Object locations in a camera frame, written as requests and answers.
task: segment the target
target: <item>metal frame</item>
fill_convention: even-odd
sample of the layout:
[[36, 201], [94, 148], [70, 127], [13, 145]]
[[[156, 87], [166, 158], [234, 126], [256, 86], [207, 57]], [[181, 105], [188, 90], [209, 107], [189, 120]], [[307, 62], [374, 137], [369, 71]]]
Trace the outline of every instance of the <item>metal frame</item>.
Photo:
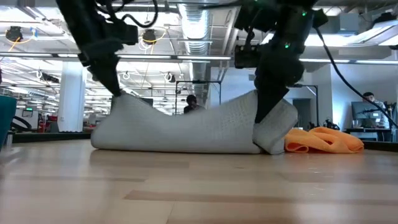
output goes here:
[[317, 101], [317, 126], [320, 127], [320, 123], [319, 123], [319, 95], [318, 95], [318, 86], [317, 85], [305, 85], [305, 84], [297, 84], [297, 85], [293, 85], [290, 86], [291, 88], [303, 88], [303, 87], [307, 87], [309, 89], [309, 87], [314, 87], [315, 88], [315, 98]]
[[219, 93], [219, 101], [221, 105], [221, 81], [176, 81], [175, 82], [175, 114], [177, 114], [177, 97], [178, 97], [178, 84], [180, 83], [192, 83], [192, 84], [199, 84], [199, 85], [204, 85], [204, 84], [209, 84], [209, 83], [217, 83], [220, 85], [220, 93]]

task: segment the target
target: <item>gray cloth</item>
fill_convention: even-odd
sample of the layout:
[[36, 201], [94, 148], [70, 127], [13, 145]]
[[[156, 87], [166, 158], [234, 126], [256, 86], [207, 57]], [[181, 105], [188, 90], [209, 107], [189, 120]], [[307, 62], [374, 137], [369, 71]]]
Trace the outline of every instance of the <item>gray cloth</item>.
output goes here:
[[115, 99], [111, 114], [93, 131], [98, 149], [158, 152], [270, 154], [283, 152], [283, 137], [297, 122], [285, 100], [254, 124], [257, 94], [251, 91], [211, 110], [167, 116], [131, 95]]

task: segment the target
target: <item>desk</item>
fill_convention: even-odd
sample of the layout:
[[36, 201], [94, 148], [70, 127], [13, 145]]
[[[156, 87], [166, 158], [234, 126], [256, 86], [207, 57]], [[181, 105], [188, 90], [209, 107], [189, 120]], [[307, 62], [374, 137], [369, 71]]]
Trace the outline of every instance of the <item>desk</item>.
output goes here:
[[345, 133], [355, 136], [359, 139], [375, 139], [378, 141], [379, 133], [391, 134], [391, 130], [386, 128], [348, 128], [346, 129]]

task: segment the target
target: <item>ductwork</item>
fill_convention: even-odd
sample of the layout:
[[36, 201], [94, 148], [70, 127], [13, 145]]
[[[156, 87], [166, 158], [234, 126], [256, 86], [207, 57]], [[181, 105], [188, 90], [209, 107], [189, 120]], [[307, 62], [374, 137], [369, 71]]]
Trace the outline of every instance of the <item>ductwork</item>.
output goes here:
[[[199, 9], [197, 5], [178, 5], [182, 16], [182, 31], [186, 39], [209, 39], [210, 38], [210, 12]], [[189, 55], [207, 55], [209, 43], [205, 42], [186, 42], [185, 48]], [[205, 80], [206, 64], [191, 63], [190, 76], [192, 80]], [[194, 91], [200, 103], [205, 103], [202, 96], [203, 89], [208, 90], [208, 85], [194, 85]]]

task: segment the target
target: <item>wooden table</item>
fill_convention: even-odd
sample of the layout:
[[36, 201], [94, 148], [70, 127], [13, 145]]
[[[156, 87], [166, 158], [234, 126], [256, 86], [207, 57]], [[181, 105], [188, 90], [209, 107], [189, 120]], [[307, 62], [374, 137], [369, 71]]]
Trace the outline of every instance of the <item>wooden table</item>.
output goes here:
[[15, 144], [0, 223], [393, 224], [398, 154], [205, 155]]

